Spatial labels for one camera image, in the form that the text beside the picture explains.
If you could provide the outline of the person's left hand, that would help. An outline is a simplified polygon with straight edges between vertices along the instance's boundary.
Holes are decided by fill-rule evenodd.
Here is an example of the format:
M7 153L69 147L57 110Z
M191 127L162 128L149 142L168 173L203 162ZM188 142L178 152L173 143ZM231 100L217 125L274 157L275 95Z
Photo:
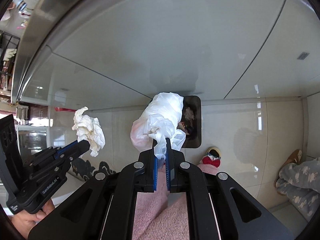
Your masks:
M37 213L30 214L27 211L22 210L18 214L13 215L10 220L17 231L27 239L32 228L38 222L46 218L54 209L55 206L53 201L49 199Z

